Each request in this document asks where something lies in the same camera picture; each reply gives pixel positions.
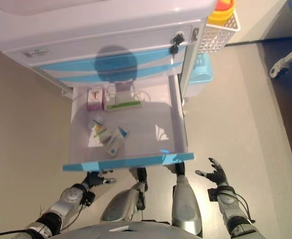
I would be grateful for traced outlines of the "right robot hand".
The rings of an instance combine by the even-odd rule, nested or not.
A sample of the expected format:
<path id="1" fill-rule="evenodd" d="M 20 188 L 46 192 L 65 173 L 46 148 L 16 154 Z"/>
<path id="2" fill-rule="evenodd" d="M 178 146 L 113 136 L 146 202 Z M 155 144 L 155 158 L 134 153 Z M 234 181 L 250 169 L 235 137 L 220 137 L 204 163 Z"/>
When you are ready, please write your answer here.
<path id="1" fill-rule="evenodd" d="M 208 160 L 211 162 L 211 166 L 214 169 L 212 172 L 204 172 L 196 170 L 195 174 L 208 179 L 215 183 L 217 186 L 229 186 L 226 174 L 221 164 L 214 158 L 209 157 Z"/>

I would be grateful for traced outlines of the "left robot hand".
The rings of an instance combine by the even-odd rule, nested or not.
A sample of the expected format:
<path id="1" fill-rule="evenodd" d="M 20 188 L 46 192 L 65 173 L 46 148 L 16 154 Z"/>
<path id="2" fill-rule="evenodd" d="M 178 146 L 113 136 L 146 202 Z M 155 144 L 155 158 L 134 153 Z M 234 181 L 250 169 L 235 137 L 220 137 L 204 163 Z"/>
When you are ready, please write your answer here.
<path id="1" fill-rule="evenodd" d="M 87 186 L 88 189 L 92 187 L 100 186 L 103 184 L 113 184 L 116 183 L 115 178 L 104 178 L 99 176 L 98 172 L 88 172 L 85 179 L 83 180 L 83 184 Z"/>

